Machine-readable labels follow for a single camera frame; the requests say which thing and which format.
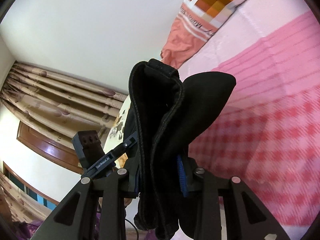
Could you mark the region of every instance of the patterned curtain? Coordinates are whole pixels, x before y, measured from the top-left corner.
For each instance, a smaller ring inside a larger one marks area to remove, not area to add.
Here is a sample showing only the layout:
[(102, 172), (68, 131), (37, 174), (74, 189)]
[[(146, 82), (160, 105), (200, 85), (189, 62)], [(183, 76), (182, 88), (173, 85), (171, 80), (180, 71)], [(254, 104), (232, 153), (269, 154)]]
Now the patterned curtain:
[(96, 130), (104, 145), (126, 95), (41, 68), (15, 63), (1, 102), (23, 123), (71, 149), (71, 138)]

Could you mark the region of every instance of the triangular cutout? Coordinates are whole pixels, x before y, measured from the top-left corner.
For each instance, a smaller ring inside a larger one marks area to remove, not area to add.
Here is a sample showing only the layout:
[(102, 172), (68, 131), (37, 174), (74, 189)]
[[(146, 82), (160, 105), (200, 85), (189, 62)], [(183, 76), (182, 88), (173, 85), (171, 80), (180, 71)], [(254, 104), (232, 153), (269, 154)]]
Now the triangular cutout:
[(247, 212), (249, 223), (256, 224), (259, 222), (266, 221), (266, 216), (257, 207), (254, 201), (249, 197), (249, 195), (246, 192), (242, 192), (241, 195), (244, 202), (245, 210)]
[(76, 209), (79, 203), (80, 193), (75, 192), (69, 198), (68, 202), (59, 210), (59, 213), (54, 217), (54, 221), (66, 226), (71, 226), (75, 218)]

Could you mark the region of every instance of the red and white checkered pattern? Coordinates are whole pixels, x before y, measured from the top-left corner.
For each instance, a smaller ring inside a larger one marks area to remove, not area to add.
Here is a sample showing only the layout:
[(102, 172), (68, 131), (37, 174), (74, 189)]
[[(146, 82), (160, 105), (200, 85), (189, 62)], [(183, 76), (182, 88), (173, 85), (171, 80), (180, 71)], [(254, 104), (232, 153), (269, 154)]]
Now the red and white checkered pattern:
[(189, 155), (219, 177), (241, 177), (282, 225), (310, 225), (320, 209), (315, 17), (298, 17), (214, 71), (233, 74), (237, 85)]

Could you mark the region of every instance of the pillow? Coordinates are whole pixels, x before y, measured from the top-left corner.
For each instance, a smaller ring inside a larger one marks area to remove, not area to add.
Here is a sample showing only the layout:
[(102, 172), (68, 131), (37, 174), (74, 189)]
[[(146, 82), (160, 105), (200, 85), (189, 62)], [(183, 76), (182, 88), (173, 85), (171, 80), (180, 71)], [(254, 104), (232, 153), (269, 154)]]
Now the pillow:
[(161, 51), (162, 62), (178, 69), (216, 33), (245, 0), (184, 0)]

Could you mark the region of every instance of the ribbed blue pad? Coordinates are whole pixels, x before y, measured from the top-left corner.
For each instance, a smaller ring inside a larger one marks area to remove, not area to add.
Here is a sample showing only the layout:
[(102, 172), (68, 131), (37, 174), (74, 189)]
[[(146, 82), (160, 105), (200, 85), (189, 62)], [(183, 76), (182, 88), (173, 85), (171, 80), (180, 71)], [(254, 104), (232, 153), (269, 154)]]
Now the ribbed blue pad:
[(181, 156), (177, 156), (177, 168), (178, 168), (178, 175), (179, 175), (179, 182), (180, 182), (180, 190), (184, 197), (187, 197), (189, 192), (187, 189), (187, 177), (186, 173), (183, 168)]

